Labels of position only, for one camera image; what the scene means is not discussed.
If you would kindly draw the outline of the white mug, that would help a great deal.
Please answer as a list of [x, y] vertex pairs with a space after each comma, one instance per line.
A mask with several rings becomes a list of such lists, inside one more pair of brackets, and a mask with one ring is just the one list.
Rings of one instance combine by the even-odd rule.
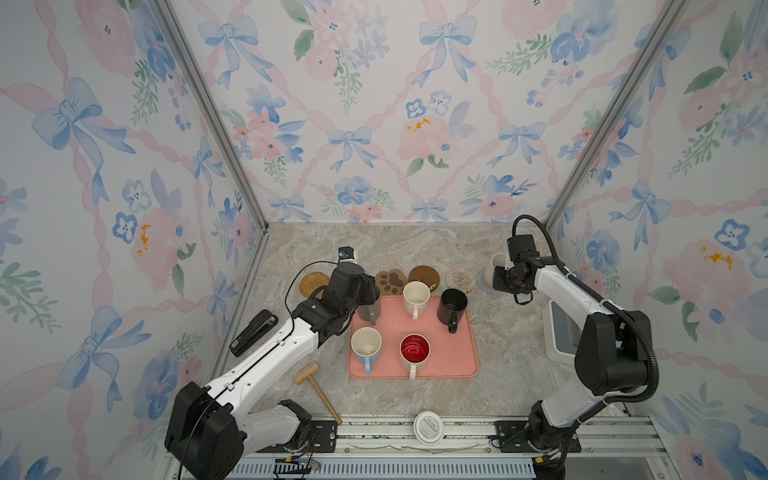
[[491, 258], [490, 267], [495, 269], [496, 267], [501, 267], [503, 269], [508, 269], [510, 265], [509, 257], [506, 253], [497, 253], [494, 254]]

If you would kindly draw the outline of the grey mug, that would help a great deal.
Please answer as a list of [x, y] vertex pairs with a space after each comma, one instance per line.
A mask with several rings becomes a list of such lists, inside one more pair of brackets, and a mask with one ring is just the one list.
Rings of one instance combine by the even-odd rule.
[[382, 307], [381, 307], [381, 299], [377, 299], [373, 304], [371, 305], [361, 305], [357, 308], [357, 315], [358, 317], [368, 322], [370, 325], [375, 326], [381, 317]]

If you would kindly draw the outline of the black mug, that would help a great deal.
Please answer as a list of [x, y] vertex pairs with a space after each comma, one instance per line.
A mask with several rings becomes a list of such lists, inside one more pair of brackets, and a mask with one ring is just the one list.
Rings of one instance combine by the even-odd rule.
[[441, 294], [437, 307], [437, 318], [448, 328], [450, 334], [457, 333], [459, 323], [467, 306], [468, 298], [459, 289], [449, 288]]

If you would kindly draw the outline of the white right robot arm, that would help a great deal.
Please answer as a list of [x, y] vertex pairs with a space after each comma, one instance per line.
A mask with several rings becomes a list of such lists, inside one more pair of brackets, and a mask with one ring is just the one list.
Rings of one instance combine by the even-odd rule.
[[515, 297], [538, 291], [575, 321], [580, 337], [575, 375], [534, 404], [525, 442], [548, 454], [570, 449], [578, 427], [613, 403], [641, 403], [657, 391], [660, 370], [650, 319], [624, 310], [570, 272], [555, 256], [542, 256], [530, 234], [507, 239], [511, 266], [496, 267], [493, 288]]

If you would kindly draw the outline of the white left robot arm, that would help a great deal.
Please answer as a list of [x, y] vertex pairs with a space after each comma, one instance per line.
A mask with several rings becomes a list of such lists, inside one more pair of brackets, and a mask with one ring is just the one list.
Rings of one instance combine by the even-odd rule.
[[375, 279], [358, 263], [355, 250], [340, 248], [328, 285], [291, 310], [263, 345], [206, 385], [190, 382], [177, 393], [166, 450], [194, 478], [223, 479], [245, 455], [267, 447], [303, 449], [311, 416], [298, 403], [283, 400], [269, 410], [252, 409], [297, 362], [341, 335], [358, 307], [374, 303], [375, 292]]

